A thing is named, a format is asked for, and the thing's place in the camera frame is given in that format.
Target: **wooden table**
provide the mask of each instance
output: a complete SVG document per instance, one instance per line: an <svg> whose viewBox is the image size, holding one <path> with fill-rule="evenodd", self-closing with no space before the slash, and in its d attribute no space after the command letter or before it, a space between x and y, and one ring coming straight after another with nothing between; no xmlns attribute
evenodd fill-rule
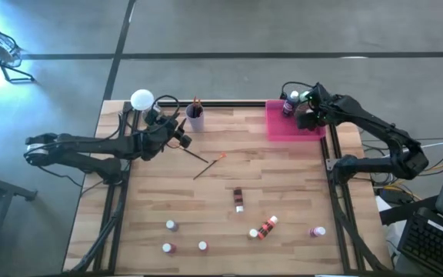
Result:
<svg viewBox="0 0 443 277"><path fill-rule="evenodd" d="M97 137L117 128L123 103L104 102ZM196 180L207 164L180 149L132 163L116 274L342 273L319 142L267 141L264 108L206 108L205 132L192 133L187 125L189 150L207 160L221 152L227 157ZM355 125L340 125L338 135L343 154L364 156ZM87 176L84 187L98 180ZM390 266L370 182L349 185L361 237ZM235 187L243 191L243 213L235 212ZM106 191L100 185L79 202L64 269L76 265L95 241ZM279 223L268 237L248 240L248 230L272 215ZM177 232L166 229L169 219L179 224ZM311 238L308 231L316 226L324 226L326 235ZM209 244L207 253L197 249L201 240ZM163 253L164 242L176 244L177 252ZM349 239L347 245L353 261ZM104 261L109 253L110 243Z"/></svg>

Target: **white ball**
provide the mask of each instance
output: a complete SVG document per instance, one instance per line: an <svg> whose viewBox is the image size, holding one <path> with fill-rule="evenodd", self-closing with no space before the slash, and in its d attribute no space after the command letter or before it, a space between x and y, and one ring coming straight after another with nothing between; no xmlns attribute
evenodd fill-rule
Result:
<svg viewBox="0 0 443 277"><path fill-rule="evenodd" d="M147 89L139 89L131 95L131 105L135 110L144 111L153 105L155 98Z"/></svg>

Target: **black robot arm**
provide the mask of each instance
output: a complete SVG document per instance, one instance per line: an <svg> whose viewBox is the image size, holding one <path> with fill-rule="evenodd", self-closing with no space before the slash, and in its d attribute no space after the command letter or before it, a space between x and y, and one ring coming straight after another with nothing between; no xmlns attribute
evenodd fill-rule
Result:
<svg viewBox="0 0 443 277"><path fill-rule="evenodd" d="M27 138L25 144L26 161L34 166L53 164L67 165L82 170L85 173L97 172L108 185L122 182L120 159L137 159L149 161L160 151L163 151L171 139L179 140L180 146L187 148L191 138L184 134L185 120L178 124L179 113L159 115L153 108L146 116L148 127L136 130L131 135L119 134L117 138L87 138L69 134L47 133ZM119 128L127 123L127 112L119 116ZM97 159L89 153L109 154L114 158Z"/></svg>
<svg viewBox="0 0 443 277"><path fill-rule="evenodd" d="M314 129L327 124L355 123L388 145L390 156L379 159L357 159L345 155L333 167L333 178L345 183L358 172L392 173L397 178L411 180L428 166L420 142L409 134L365 111L349 95L331 95L317 83L305 96L307 101L297 107L295 117L299 128Z"/></svg>

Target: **purple bottle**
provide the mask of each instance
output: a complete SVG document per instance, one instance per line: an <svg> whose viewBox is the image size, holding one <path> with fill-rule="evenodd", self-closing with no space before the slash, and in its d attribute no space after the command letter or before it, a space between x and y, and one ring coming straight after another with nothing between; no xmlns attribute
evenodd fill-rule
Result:
<svg viewBox="0 0 443 277"><path fill-rule="evenodd" d="M283 116L289 117L293 113L293 110L297 104L298 92L293 91L291 92L290 97L287 97L285 103L283 104Z"/></svg>

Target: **pen holder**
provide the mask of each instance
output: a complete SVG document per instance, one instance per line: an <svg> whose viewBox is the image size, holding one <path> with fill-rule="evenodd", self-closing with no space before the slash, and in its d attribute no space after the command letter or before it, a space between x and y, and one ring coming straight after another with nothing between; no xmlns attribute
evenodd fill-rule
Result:
<svg viewBox="0 0 443 277"><path fill-rule="evenodd" d="M194 104L190 104L185 108L185 117L188 119L189 123L191 123L192 131L194 132L203 132L205 128L205 113L204 109L201 106L201 113L198 117L192 117L194 111Z"/></svg>

